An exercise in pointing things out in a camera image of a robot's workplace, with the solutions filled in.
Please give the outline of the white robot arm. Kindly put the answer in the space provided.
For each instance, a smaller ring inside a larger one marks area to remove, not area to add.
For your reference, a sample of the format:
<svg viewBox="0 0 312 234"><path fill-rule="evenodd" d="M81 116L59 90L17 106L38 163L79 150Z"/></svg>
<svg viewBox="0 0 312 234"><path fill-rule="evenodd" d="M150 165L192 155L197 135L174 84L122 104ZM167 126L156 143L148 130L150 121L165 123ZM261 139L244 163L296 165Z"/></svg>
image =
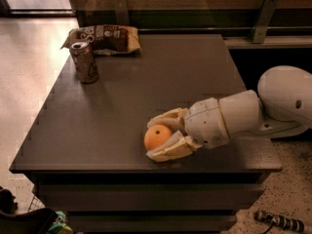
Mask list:
<svg viewBox="0 0 312 234"><path fill-rule="evenodd" d="M189 108L175 108L152 118L147 129L172 131L164 142L147 149L147 157L166 162L214 149L238 137L293 137L312 128L312 74L287 65L259 78L257 90L220 99L208 98Z"/></svg>

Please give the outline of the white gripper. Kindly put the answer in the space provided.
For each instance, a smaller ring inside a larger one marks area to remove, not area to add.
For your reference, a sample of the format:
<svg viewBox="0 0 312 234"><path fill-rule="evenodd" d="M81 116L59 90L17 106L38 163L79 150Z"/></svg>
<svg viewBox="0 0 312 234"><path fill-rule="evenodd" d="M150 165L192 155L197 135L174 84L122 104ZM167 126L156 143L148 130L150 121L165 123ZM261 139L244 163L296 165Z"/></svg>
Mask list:
<svg viewBox="0 0 312 234"><path fill-rule="evenodd" d="M148 121L147 128L156 125L164 125L174 134L147 152L155 162L183 158L200 147L213 149L229 142L218 100L213 97L197 101L189 109L179 107L160 114Z"/></svg>

